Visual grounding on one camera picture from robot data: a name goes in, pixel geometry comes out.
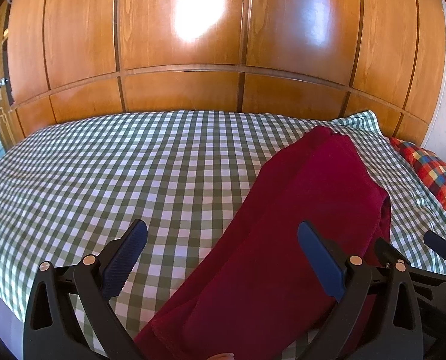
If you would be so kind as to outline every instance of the wooden panel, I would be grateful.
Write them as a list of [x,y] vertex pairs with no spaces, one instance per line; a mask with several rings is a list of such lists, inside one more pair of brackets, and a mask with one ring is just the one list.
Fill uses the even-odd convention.
[[363,97],[351,93],[346,106],[345,116],[353,115],[358,112],[371,110],[375,112],[378,118],[378,125],[383,135],[390,137],[393,135],[401,113],[384,104],[371,100],[368,97]]
[[8,111],[8,122],[11,127],[11,132],[13,133],[13,138],[15,143],[21,142],[25,135],[20,125],[20,120],[18,119],[18,115],[14,109],[10,109]]
[[21,105],[17,108],[17,113],[26,137],[40,128],[56,123],[48,96]]
[[310,82],[246,74],[243,112],[305,119],[338,117],[346,91]]
[[116,71],[113,0],[47,0],[44,38],[51,88]]
[[441,0],[418,0],[420,37],[417,63],[405,109],[431,122],[445,67],[446,30]]
[[421,145],[425,138],[426,130],[428,130],[427,123],[420,119],[404,115],[395,137]]
[[182,71],[145,73],[123,79],[129,111],[236,111],[238,73]]
[[252,0],[247,64],[348,85],[360,0]]
[[50,96],[58,123],[123,112],[118,79],[105,79]]
[[222,16],[208,28],[219,2],[119,0],[123,68],[238,63],[243,0],[224,0]]
[[8,24],[8,68],[15,103],[49,90],[43,52],[44,0],[13,0]]
[[364,0],[354,87],[403,107],[417,44],[416,0]]

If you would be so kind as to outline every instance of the green and white checkered fabric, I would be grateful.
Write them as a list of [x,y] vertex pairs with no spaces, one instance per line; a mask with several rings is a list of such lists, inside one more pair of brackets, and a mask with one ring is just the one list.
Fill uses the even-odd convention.
[[[422,241],[427,230],[446,238],[446,212],[388,144],[372,112],[332,122],[151,112],[51,126],[0,160],[0,297],[23,320],[42,261],[64,266],[98,254],[142,218],[148,244],[111,300],[133,337],[218,241],[261,166],[316,125],[349,135],[390,194],[392,243],[414,266],[446,273]],[[75,304],[90,345],[100,350]],[[294,359],[307,342],[292,344],[281,358]]]

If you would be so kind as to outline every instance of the wooden wall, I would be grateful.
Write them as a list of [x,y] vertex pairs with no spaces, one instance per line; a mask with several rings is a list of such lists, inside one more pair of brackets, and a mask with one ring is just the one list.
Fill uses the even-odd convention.
[[443,76],[441,0],[224,0],[213,25],[182,37],[178,26],[194,32],[217,2],[13,0],[8,63],[25,135],[130,111],[371,109],[386,135],[423,140]]

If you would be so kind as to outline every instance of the plaid pillow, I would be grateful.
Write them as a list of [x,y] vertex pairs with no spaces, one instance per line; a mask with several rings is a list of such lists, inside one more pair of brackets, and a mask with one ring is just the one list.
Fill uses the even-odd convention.
[[446,163],[432,151],[410,142],[390,138],[390,143],[409,162],[423,184],[435,195],[446,211]]

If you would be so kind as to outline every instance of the mattress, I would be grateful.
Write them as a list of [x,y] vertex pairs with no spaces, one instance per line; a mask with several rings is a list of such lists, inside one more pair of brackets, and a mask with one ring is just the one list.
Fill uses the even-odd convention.
[[[40,130],[0,160],[0,297],[24,320],[32,280],[98,254],[135,218],[148,244],[110,300],[133,337],[218,241],[261,166],[316,125],[349,135],[392,203],[390,240],[414,266],[446,273],[423,244],[446,239],[446,212],[381,134],[375,115],[330,122],[270,114],[175,111],[110,115]],[[90,347],[102,352],[74,299]],[[302,337],[281,359],[294,359]]]

